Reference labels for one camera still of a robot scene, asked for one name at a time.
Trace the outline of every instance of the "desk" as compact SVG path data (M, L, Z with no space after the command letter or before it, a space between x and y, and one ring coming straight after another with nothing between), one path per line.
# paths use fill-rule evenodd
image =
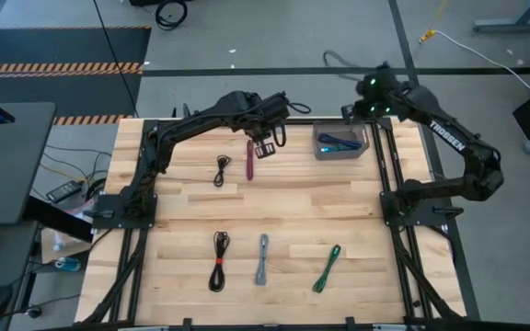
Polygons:
M29 195L51 130L53 103L2 104L16 122L0 125L0 286L27 271L38 223L91 241L90 226ZM7 311L24 307L34 275L16 284ZM7 329L9 320L3 321Z
M109 194L133 177L142 127L142 120L121 121L106 184ZM394 122L394 133L404 178L430 180L417 125ZM276 155L256 160L250 182L242 132L214 130L178 144L167 173L156 181L156 225L148 233L137 325L181 325L185 317L195 325L344 324L346 316L357 323L402 321L373 147L359 159L320 162L312 151L311 125L289 125L287 135L287 145ZM383 146L389 155L387 143ZM233 161L224 186L215 188L219 154ZM215 231L231 237L226 284L219 293L208 290ZM262 233L270 237L268 283L257 287L253 280ZM122 235L114 230L91 252L76 321L91 314L114 281ZM454 310L465 314L447 241L421 227L417 237L429 280ZM314 293L312 285L335 244L342 246L340 258L326 289ZM129 289L127 284L121 319Z

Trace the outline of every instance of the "wooden tabletop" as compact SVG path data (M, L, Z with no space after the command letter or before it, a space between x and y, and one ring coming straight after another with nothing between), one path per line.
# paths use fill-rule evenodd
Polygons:
M109 194L133 177L142 127L142 120L120 123ZM394 122L394 133L404 178L430 180L417 125ZM137 325L181 325L185 317L195 325L342 324L346 316L357 323L401 322L404 309L378 199L373 146L358 159L317 161L312 126L288 126L287 136L276 155L255 159L252 181L245 175L243 132L213 130L177 145L167 173L156 181L156 226L148 235ZM386 141L383 146L389 160ZM219 154L232 162L225 184L216 188ZM391 165L388 169L395 180ZM215 231L231 237L225 288L218 293L208 290ZM270 238L264 287L254 284L261 234ZM91 314L115 280L122 236L114 230L90 254L76 321ZM417 227L417 237L429 281L465 314L447 241L423 227ZM342 250L326 289L313 292L335 244ZM416 286L411 288L418 297ZM122 318L127 302L122 300Z

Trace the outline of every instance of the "orange and black hazard tape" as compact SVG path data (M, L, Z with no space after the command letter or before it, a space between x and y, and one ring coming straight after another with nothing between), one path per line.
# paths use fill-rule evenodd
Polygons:
M149 26L111 26L106 29L150 29ZM12 27L12 28L0 28L2 29L102 29L101 26L84 26L84 27Z
M140 63L0 63L0 78L142 74Z
M121 119L132 117L132 115L64 116L54 118L53 125L116 124Z

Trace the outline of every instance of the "white cable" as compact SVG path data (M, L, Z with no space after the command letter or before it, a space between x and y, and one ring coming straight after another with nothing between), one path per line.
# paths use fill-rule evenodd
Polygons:
M500 68L505 69L505 70L508 71L509 73L514 74L514 76L515 76L516 78L518 78L518 80L521 81L521 83L523 83L523 85L526 86L526 88L530 89L530 85L527 84L526 81L524 81L523 78L521 78L520 75L518 75L516 72L514 72L513 69L507 67L507 66L504 65L504 64L497 63L497 62L491 60L490 58L488 58L486 55L480 53L479 51L476 51L476 50L472 49L471 47L468 47L468 46L466 46L466 45L464 45L464 44L461 44L461 43L459 43L459 42L453 40L453 38L447 36L446 34L442 33L442 32L439 31L439 30L433 30L433 31L434 31L434 33L436 33L436 34L440 34L440 35L442 35L443 37L447 38L449 41L451 41L451 42L454 43L455 45L461 47L462 49L464 49L464 50L468 50L468 51L471 51L471 52L473 52L474 54L476 54L477 56L479 56L480 58L482 58L482 59L488 61L489 63L492 63L492 64L494 64L494 65L497 65L497 66L499 66Z

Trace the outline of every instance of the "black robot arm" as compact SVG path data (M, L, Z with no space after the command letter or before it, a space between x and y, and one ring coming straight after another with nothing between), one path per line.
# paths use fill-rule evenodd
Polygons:
M400 83L390 67L383 64L357 85L363 99L343 107L346 121L376 119L397 115L399 120L414 120L426 125L465 160L464 174L458 178L421 183L408 179L389 194L390 210L407 214L421 200L461 196L467 200L488 199L503 183L500 152L484 143L439 106L435 95L424 86Z
M258 158L275 154L273 143L264 140L289 117L288 106L291 104L283 92L261 99L255 93L235 91L185 119L157 120L144 132L132 183L121 191L122 217L144 218L148 209L155 207L152 195L156 176L166 172L175 145L206 131L218 127L243 130L256 143Z

